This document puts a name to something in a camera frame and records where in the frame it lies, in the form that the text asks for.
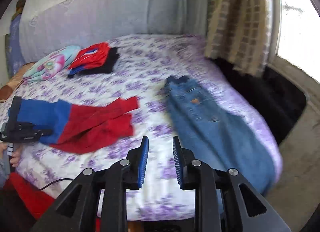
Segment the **person's left hand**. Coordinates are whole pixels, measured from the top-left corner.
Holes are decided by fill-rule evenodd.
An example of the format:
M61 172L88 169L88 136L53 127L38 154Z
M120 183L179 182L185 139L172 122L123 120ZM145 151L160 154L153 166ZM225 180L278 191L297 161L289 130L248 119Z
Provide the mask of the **person's left hand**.
M4 155L4 151L7 149L7 143L1 142L0 145L0 158L1 160L3 159L3 155ZM16 146L16 150L12 153L11 159L9 161L9 163L13 166L13 167L17 167L20 161L20 157L21 157L21 150L22 147L20 144L18 144Z

